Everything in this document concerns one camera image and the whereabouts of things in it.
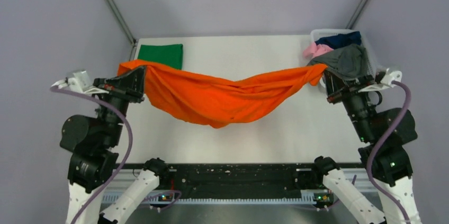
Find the orange t-shirt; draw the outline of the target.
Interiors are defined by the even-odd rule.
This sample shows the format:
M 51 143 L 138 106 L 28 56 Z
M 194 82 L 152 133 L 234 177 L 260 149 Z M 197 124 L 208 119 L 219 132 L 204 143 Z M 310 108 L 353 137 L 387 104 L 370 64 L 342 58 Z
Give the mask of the orange t-shirt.
M 268 115 L 304 85 L 316 86 L 327 69 L 316 64 L 231 81 L 136 59 L 121 63 L 117 74 L 139 67 L 146 73 L 144 93 L 152 106 L 179 120 L 216 129 Z

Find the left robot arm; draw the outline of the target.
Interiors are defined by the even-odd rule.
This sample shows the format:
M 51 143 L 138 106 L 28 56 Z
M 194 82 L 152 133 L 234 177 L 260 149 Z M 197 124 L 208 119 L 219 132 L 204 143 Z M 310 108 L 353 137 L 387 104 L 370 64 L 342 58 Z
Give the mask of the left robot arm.
M 126 130 L 131 103 L 143 101 L 146 68 L 139 66 L 113 78 L 91 80 L 87 71 L 76 70 L 54 83 L 51 91 L 80 97 L 99 105 L 95 117 L 73 115 L 61 128 L 61 148 L 71 153 L 68 168 L 67 223 L 125 223 L 148 194 L 169 184 L 167 164 L 158 158 L 146 161 L 135 181 L 109 207 L 102 210 L 103 194 L 123 168 L 112 148 Z

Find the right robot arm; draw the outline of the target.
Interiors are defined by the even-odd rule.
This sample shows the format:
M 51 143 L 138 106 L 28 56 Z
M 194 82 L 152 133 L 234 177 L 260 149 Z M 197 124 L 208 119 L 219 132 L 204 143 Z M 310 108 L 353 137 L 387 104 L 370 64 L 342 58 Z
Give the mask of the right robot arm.
M 331 70 L 324 72 L 327 101 L 343 104 L 361 142 L 358 149 L 369 182 L 382 207 L 376 208 L 330 157 L 317 157 L 310 174 L 317 188 L 332 191 L 358 223 L 421 223 L 413 192 L 413 170 L 404 145 L 417 139 L 415 120 L 409 111 L 411 91 L 402 72 L 387 69 L 376 75 L 342 79 Z M 399 87 L 405 93 L 401 108 L 376 111 L 369 93 Z

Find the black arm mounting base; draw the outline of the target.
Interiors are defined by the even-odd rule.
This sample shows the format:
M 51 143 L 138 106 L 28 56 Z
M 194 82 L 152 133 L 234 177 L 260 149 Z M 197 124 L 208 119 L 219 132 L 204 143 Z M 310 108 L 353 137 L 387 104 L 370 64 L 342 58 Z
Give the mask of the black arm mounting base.
M 326 191 L 313 164 L 170 164 L 156 193 L 180 191 L 180 202 L 298 202 Z

